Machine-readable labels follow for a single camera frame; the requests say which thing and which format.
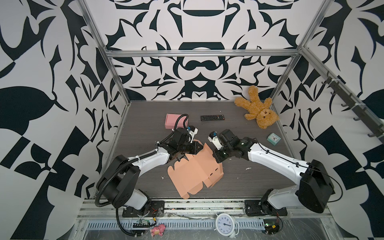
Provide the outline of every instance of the black mounting plate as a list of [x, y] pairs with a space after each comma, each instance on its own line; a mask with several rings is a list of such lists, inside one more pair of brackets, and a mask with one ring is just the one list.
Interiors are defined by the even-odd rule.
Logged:
[[[164, 201], [151, 201], [151, 206], [149, 207], [149, 213], [147, 214], [147, 217], [152, 217], [152, 213], [154, 212], [153, 209], [158, 210], [164, 210], [165, 202]], [[126, 207], [124, 208], [122, 212], [123, 217], [141, 217], [138, 215], [138, 211], [134, 209], [133, 207]]]
[[[264, 214], [262, 213], [261, 205], [259, 205], [260, 200], [245, 200], [245, 214], [249, 217], [253, 216], [276, 216], [276, 212], [272, 214]], [[279, 216], [287, 216], [288, 212], [287, 209], [284, 207], [282, 209], [277, 209], [277, 213], [279, 213]]]

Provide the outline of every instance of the orange cardboard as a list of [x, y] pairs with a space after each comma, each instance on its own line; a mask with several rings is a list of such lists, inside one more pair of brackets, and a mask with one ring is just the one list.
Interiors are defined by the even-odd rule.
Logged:
[[218, 164], [212, 154], [204, 144], [198, 154], [186, 154], [188, 160], [182, 158], [175, 162], [174, 168], [168, 167], [168, 175], [182, 198], [188, 199], [188, 193], [197, 194], [203, 189], [203, 182], [206, 187], [212, 187], [223, 177], [223, 165]]

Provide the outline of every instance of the remote control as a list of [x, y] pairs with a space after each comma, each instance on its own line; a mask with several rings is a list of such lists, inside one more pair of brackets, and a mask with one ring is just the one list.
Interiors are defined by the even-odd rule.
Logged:
[[200, 116], [202, 121], [214, 121], [214, 120], [224, 120], [224, 115], [202, 115]]

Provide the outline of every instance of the white alarm clock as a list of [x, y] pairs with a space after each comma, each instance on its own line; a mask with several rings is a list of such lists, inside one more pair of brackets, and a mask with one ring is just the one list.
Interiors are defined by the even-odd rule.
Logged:
[[236, 220], [229, 214], [220, 214], [216, 218], [216, 228], [219, 234], [234, 238], [239, 234], [239, 224], [237, 224], [237, 233], [235, 233]]

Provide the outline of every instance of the patterned wallpaper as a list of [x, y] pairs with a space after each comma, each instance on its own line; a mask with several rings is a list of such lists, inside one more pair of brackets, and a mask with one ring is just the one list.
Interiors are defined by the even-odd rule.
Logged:
[[[308, 45], [380, 118], [383, 19], [381, 0], [336, 0]], [[336, 223], [359, 240], [384, 237], [384, 145], [322, 81], [302, 57], [275, 100], [280, 121], [295, 157], [321, 161], [341, 184], [328, 204]]]
[[2, 239], [71, 229], [124, 106], [75, 1], [2, 1]]
[[87, 0], [112, 50], [296, 48], [320, 0]]
[[131, 100], [225, 100], [248, 96], [250, 85], [268, 98], [289, 56], [114, 58]]

